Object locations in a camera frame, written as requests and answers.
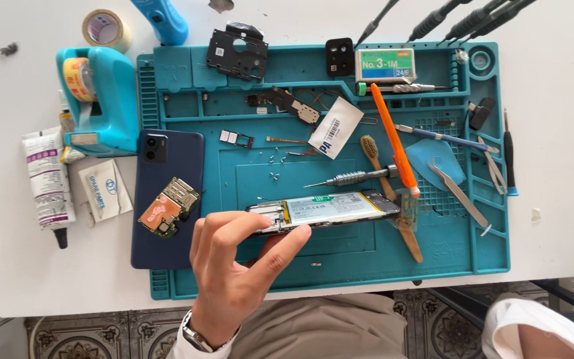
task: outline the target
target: phone back cover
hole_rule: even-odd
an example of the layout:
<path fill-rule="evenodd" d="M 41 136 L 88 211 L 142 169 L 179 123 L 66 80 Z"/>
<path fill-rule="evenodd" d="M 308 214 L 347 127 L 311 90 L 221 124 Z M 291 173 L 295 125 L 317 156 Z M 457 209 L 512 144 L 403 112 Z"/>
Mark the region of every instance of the phone back cover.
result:
<path fill-rule="evenodd" d="M 147 135 L 167 136 L 165 163 L 151 163 L 145 160 L 144 144 Z M 179 231 L 171 238 L 161 238 L 151 233 L 137 220 L 174 177 L 182 179 L 202 195 L 205 152 L 203 135 L 193 132 L 142 130 L 138 146 L 137 189 L 132 228 L 132 267 L 156 270 L 190 268 L 189 248 L 194 223 L 201 214 L 200 202 L 192 210 L 186 222 L 176 222 Z"/>

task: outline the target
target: hand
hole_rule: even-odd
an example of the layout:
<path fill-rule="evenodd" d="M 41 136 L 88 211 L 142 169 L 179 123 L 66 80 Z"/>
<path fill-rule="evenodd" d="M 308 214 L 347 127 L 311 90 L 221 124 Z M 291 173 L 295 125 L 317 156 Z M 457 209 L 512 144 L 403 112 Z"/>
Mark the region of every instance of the hand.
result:
<path fill-rule="evenodd" d="M 260 306 L 276 276 L 311 236 L 311 228 L 301 225 L 288 234 L 268 238 L 253 265 L 236 263 L 236 246 L 271 224 L 267 216 L 244 211 L 211 213 L 196 221 L 189 261 L 198 296 L 189 327 L 213 348 L 234 336 L 243 320 Z"/>

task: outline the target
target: masking tape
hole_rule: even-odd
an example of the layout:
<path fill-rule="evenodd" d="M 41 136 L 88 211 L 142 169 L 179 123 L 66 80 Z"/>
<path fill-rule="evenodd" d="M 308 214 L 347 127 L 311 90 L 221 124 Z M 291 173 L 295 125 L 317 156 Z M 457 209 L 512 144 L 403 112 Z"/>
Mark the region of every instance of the masking tape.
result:
<path fill-rule="evenodd" d="M 117 34 L 112 41 L 102 44 L 100 42 L 101 29 L 109 25 L 116 25 Z M 117 14 L 106 9 L 97 9 L 89 13 L 81 28 L 85 41 L 92 46 L 109 47 L 124 54 L 132 44 L 132 31 L 128 25 Z"/>
<path fill-rule="evenodd" d="M 96 102 L 92 84 L 92 69 L 87 58 L 69 58 L 63 61 L 63 78 L 72 96 L 81 102 Z"/>

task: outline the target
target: glue tube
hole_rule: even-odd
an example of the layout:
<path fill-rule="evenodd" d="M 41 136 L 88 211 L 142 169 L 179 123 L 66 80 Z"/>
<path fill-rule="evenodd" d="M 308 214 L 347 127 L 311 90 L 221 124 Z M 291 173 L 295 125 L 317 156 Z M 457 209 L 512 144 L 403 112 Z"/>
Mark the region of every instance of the glue tube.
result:
<path fill-rule="evenodd" d="M 26 149 L 30 185 L 37 205 L 39 225 L 52 229 L 59 248 L 68 247 L 66 227 L 76 221 L 70 196 L 68 170 L 60 162 L 63 152 L 61 126 L 21 137 Z"/>

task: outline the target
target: smartphone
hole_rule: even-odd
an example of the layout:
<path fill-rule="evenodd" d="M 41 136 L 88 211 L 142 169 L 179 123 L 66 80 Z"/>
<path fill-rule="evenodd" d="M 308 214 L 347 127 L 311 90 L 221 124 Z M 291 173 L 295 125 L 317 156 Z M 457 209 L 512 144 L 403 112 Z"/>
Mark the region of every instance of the smartphone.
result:
<path fill-rule="evenodd" d="M 200 218 L 205 140 L 193 132 L 141 131 L 132 226 L 132 267 L 190 268 Z"/>
<path fill-rule="evenodd" d="M 287 233 L 302 224 L 312 228 L 331 225 L 398 218 L 400 208 L 377 190 L 359 190 L 312 195 L 285 200 L 253 204 L 246 209 L 272 219 L 267 229 L 252 233 L 250 237 Z"/>

